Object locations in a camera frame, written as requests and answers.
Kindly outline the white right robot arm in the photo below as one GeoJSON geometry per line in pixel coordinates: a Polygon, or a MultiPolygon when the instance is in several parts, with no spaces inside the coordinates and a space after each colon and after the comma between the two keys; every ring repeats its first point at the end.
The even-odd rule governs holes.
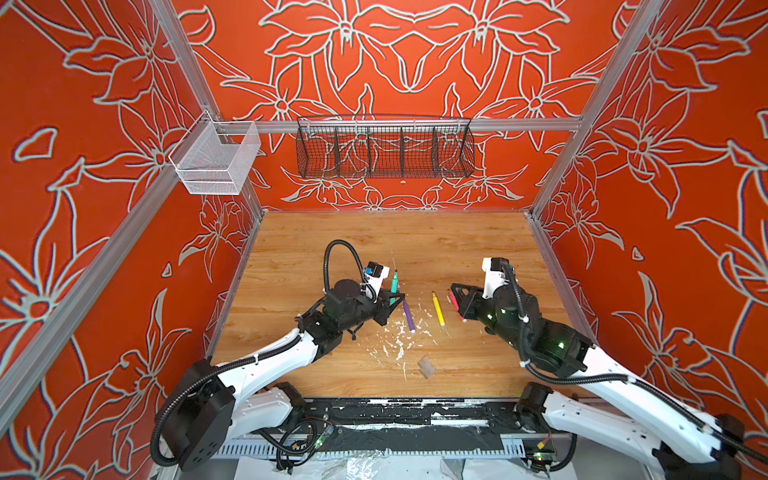
{"type": "Polygon", "coordinates": [[[549,427],[607,446],[665,479],[739,479],[744,427],[676,400],[572,327],[541,316],[534,296],[502,283],[491,295],[454,283],[466,320],[515,349],[534,376],[516,405],[526,429],[549,427]]]}

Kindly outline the purple highlighter pen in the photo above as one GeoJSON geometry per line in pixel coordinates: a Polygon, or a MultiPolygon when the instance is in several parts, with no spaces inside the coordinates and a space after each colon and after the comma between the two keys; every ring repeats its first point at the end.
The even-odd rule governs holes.
{"type": "Polygon", "coordinates": [[[403,300],[403,310],[404,310],[404,314],[405,314],[405,317],[406,317],[406,322],[407,322],[407,326],[408,326],[409,332],[410,333],[415,333],[416,332],[415,322],[414,322],[414,319],[413,319],[413,315],[412,315],[411,309],[410,309],[410,307],[409,307],[409,305],[408,305],[406,300],[403,300]]]}

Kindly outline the green highlighter pen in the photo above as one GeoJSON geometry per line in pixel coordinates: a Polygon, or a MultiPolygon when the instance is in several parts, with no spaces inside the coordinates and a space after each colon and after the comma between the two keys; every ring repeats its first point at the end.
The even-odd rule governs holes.
{"type": "Polygon", "coordinates": [[[395,272],[393,273],[392,281],[391,281],[390,292],[397,293],[398,285],[399,285],[399,276],[398,276],[398,271],[395,270],[395,272]]]}

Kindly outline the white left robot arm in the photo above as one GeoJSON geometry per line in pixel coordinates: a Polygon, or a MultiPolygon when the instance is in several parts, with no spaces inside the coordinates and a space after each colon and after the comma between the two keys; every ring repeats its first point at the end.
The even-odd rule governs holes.
{"type": "Polygon", "coordinates": [[[279,340],[229,363],[194,363],[155,416],[151,459],[158,466],[188,471],[229,439],[280,426],[295,397],[269,384],[328,355],[345,334],[355,335],[366,321],[385,325],[405,298],[402,292],[341,280],[279,340]]]}

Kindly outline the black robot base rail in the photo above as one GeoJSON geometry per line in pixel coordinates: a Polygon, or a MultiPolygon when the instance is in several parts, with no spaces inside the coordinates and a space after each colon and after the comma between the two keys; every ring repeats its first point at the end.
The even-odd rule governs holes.
{"type": "Polygon", "coordinates": [[[380,453],[470,458],[522,458],[563,453],[570,435],[552,427],[524,427],[507,398],[316,397],[306,412],[319,430],[334,432],[322,454],[380,453]]]}

